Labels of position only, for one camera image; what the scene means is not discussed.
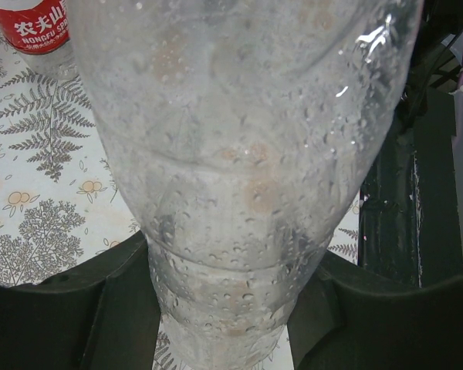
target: water droplet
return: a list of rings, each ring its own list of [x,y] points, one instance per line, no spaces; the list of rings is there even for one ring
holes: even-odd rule
[[[134,52],[130,56],[130,60],[132,61],[133,70],[137,74],[140,75],[141,73],[147,71],[148,64],[146,58],[144,58],[144,55],[140,54],[139,52]]]
[[[248,279],[247,280],[247,288],[253,288],[255,286],[255,284],[257,283],[257,279]]]
[[[169,143],[173,143],[173,136],[170,133],[165,133],[164,137],[167,139]]]
[[[261,194],[256,194],[256,195],[254,195],[254,201],[255,201],[255,202],[260,202],[261,199],[262,199]]]

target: water bottle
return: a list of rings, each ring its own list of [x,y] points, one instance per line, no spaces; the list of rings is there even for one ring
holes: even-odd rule
[[[69,2],[98,132],[193,369],[275,347],[390,127],[421,3]]]
[[[0,0],[0,29],[34,72],[54,79],[77,76],[65,0]]]

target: tablecloth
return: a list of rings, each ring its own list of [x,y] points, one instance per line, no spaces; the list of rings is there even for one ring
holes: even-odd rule
[[[330,250],[357,260],[359,200]],[[28,69],[0,33],[0,285],[38,283],[139,229],[118,191],[79,78]],[[161,327],[153,370],[190,370]],[[287,330],[253,370],[293,370]]]

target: black wire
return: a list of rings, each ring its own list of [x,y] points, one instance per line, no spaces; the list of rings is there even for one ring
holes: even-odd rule
[[[461,66],[456,66],[454,67],[451,71],[449,72],[442,72],[442,71],[437,71],[435,72],[434,74],[435,75],[440,75],[442,77],[439,77],[436,81],[434,81],[432,84],[431,84],[431,87],[433,88],[438,88],[440,85],[443,85],[444,83],[446,83],[447,81],[449,80],[452,80],[454,82],[457,82],[458,81],[458,78],[456,78],[456,76],[459,74],[461,70]]]
[[[463,29],[453,37],[453,39],[446,45],[446,47],[439,53],[437,58],[435,59],[434,64],[429,69],[427,75],[425,76],[424,83],[422,84],[421,90],[419,91],[417,98],[413,101],[410,107],[410,113],[408,114],[408,122],[411,123],[414,121],[415,117],[417,116],[417,111],[419,110],[422,100],[425,97],[425,92],[427,91],[427,87],[429,81],[431,81],[432,75],[434,74],[435,70],[438,69],[438,63],[441,60],[442,56],[454,45],[454,43],[459,39],[461,34],[463,33]]]

